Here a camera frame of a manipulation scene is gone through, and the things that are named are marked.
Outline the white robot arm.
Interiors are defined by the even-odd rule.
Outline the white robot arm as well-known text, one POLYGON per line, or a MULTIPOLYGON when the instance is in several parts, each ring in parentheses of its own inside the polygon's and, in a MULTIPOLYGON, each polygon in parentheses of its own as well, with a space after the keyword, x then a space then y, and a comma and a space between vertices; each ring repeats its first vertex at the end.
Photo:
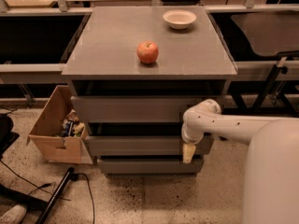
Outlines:
POLYGON ((185 163, 205 133, 249 147, 241 224, 299 224, 299 118, 223 115, 207 99, 184 112, 185 163))

